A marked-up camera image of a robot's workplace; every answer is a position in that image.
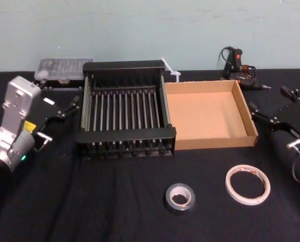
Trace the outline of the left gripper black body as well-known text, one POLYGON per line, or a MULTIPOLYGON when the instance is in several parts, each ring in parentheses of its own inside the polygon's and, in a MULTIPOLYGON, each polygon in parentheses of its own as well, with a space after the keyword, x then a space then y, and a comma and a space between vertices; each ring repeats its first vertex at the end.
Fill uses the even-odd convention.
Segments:
POLYGON ((65 113, 49 98, 41 97, 25 119, 23 129, 35 135, 41 132, 50 122, 65 118, 65 113))

